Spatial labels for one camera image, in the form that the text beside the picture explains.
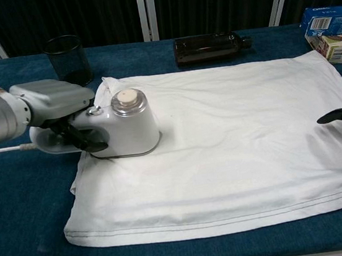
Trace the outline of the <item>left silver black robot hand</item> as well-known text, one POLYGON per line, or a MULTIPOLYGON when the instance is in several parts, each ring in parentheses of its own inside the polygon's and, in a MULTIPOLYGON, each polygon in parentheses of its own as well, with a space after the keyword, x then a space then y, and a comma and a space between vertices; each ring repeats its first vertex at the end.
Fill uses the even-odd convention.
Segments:
POLYGON ((108 147, 103 139, 90 138, 91 130, 78 130, 71 124, 76 115, 93 106, 92 89, 65 81, 44 79, 16 84, 9 93, 23 100, 30 109, 30 139, 49 154, 87 151, 108 147))

